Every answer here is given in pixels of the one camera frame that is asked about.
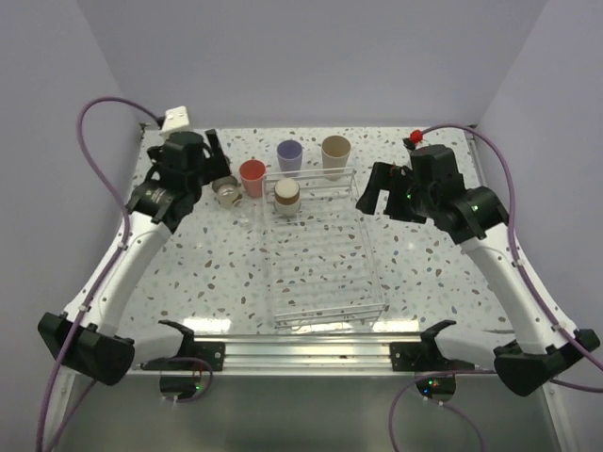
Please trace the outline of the red plastic cup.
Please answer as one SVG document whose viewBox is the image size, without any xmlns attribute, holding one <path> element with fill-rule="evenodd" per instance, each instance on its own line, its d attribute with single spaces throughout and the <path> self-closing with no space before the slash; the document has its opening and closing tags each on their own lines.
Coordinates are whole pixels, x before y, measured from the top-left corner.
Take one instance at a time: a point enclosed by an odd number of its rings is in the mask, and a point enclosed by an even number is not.
<svg viewBox="0 0 603 452">
<path fill-rule="evenodd" d="M 261 198 L 263 196 L 265 173 L 265 164 L 257 159 L 247 160 L 239 167 L 241 182 L 250 197 Z"/>
</svg>

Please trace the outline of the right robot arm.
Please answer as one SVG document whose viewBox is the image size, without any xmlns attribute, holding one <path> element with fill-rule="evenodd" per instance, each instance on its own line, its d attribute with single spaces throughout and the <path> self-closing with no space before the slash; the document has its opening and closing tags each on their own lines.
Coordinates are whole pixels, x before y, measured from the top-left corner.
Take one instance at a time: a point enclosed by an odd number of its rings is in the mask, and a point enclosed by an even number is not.
<svg viewBox="0 0 603 452">
<path fill-rule="evenodd" d="M 357 209 L 372 215 L 382 192 L 384 214 L 434 226 L 460 246 L 492 288 L 515 338 L 486 352 L 461 349 L 461 360 L 492 368 L 505 386 L 528 396 L 600 347 L 552 299 L 518 246 L 510 214 L 485 186 L 468 188 L 455 153 L 444 145 L 411 152 L 410 166 L 374 163 Z"/>
</svg>

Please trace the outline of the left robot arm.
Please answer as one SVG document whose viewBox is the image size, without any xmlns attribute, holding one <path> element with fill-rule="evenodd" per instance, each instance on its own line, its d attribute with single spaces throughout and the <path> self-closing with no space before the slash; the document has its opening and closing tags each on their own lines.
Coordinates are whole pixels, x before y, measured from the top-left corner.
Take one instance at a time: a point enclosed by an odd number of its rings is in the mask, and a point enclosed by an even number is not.
<svg viewBox="0 0 603 452">
<path fill-rule="evenodd" d="M 175 132 L 148 149 L 151 167 L 132 191 L 125 219 L 89 281 L 38 331 L 53 358 L 104 385 L 119 382 L 135 361 L 135 342 L 117 329 L 133 290 L 153 258 L 192 213 L 204 186 L 230 175 L 215 130 Z"/>
</svg>

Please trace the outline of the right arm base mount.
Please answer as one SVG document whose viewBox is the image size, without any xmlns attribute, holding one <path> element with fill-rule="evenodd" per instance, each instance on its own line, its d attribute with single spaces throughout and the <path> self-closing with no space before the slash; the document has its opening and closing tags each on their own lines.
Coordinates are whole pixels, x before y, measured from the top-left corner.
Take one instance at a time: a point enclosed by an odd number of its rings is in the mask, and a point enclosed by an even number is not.
<svg viewBox="0 0 603 452">
<path fill-rule="evenodd" d="M 435 342 L 441 331 L 455 324 L 454 320 L 442 320 L 420 333 L 418 342 L 392 342 L 389 345 L 392 370 L 395 372 L 474 370 L 473 363 L 446 358 Z"/>
</svg>

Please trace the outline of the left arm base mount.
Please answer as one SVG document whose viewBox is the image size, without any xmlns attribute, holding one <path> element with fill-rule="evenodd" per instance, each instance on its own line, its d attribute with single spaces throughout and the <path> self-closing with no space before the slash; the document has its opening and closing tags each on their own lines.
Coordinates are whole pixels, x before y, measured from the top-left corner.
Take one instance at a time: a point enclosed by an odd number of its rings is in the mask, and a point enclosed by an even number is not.
<svg viewBox="0 0 603 452">
<path fill-rule="evenodd" d="M 152 332 L 135 343 L 134 366 L 154 371 L 220 372 L 225 360 L 225 343 L 195 339 L 195 332 L 175 321 L 163 319 Z"/>
</svg>

